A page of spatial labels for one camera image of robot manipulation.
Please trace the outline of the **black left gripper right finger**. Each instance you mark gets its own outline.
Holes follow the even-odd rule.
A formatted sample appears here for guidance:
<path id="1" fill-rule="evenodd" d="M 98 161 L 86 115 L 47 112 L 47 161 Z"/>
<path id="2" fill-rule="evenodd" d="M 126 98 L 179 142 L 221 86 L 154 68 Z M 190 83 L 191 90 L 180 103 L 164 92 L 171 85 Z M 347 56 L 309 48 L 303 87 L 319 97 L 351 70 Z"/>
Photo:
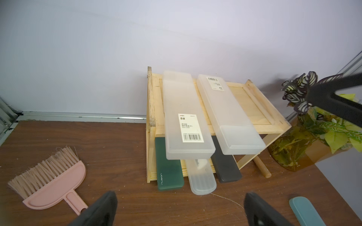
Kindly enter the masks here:
<path id="1" fill-rule="evenodd" d="M 285 217 L 254 192 L 246 193 L 244 210 L 249 226 L 293 226 Z"/>

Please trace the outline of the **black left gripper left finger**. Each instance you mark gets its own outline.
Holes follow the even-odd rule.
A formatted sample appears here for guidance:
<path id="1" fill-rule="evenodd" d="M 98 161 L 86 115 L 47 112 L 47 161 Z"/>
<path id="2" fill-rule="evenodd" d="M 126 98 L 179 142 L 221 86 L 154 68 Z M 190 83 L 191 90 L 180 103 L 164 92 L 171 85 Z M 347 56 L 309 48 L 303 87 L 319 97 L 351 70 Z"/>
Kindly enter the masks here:
<path id="1" fill-rule="evenodd" d="M 116 193 L 114 191 L 108 191 L 68 225 L 112 226 L 116 216 L 117 205 Z"/>

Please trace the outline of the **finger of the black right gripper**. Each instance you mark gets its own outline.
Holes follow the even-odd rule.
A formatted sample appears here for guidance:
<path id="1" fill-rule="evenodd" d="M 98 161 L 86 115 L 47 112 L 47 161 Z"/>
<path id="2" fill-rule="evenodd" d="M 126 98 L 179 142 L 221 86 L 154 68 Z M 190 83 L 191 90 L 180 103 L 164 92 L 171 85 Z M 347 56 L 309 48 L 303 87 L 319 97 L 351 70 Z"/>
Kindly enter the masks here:
<path id="1" fill-rule="evenodd" d="M 359 127 L 362 126 L 362 105 L 338 96 L 336 91 L 362 85 L 362 74 L 326 77 L 308 89 L 306 101 Z"/>

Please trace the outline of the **teal pencil case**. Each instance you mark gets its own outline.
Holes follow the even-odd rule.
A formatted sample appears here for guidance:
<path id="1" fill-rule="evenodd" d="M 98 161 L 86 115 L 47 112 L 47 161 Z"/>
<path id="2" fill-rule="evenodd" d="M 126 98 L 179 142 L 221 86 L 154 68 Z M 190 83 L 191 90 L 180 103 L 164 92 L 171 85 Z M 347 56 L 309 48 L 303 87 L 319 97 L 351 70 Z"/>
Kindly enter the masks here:
<path id="1" fill-rule="evenodd" d="M 289 205 L 302 226 L 326 226 L 312 203 L 298 196 L 289 200 Z"/>

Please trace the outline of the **translucent rounded pencil case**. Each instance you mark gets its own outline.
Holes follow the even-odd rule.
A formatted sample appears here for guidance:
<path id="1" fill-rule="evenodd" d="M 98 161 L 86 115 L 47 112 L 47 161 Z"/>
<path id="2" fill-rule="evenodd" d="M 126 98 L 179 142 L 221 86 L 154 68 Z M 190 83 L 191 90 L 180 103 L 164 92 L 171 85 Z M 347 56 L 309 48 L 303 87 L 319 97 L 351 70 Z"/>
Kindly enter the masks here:
<path id="1" fill-rule="evenodd" d="M 191 191 L 195 195 L 208 195 L 217 184 L 208 159 L 185 160 Z"/>

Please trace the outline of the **dark green pencil case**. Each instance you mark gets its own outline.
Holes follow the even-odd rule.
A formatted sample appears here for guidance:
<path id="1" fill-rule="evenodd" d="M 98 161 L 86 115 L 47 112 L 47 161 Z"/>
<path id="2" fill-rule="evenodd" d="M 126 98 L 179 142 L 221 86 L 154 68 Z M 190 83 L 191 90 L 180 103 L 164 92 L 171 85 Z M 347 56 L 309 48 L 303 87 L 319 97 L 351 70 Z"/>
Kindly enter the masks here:
<path id="1" fill-rule="evenodd" d="M 184 186 L 183 170 L 180 160 L 166 158 L 164 137 L 155 138 L 156 176 L 159 191 L 180 189 Z"/>

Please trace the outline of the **frosted pencil case small label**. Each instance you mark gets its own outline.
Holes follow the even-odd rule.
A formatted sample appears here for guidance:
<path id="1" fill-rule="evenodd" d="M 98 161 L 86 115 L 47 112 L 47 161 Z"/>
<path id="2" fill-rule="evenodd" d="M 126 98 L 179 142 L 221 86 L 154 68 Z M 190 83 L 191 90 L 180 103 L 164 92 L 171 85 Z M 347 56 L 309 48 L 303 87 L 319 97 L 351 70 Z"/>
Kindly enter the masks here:
<path id="1" fill-rule="evenodd" d="M 197 87 L 223 154 L 259 154 L 266 148 L 224 79 L 200 74 Z"/>

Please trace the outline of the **frosted pencil case with barcode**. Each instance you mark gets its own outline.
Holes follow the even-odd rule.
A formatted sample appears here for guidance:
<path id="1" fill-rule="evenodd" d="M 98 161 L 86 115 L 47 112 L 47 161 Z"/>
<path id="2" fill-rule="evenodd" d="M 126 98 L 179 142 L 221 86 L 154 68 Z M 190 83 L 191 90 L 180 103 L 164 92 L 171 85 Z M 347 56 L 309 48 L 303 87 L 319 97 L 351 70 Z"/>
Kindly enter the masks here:
<path id="1" fill-rule="evenodd" d="M 164 71 L 162 83 L 167 159 L 209 159 L 216 148 L 191 75 Z"/>

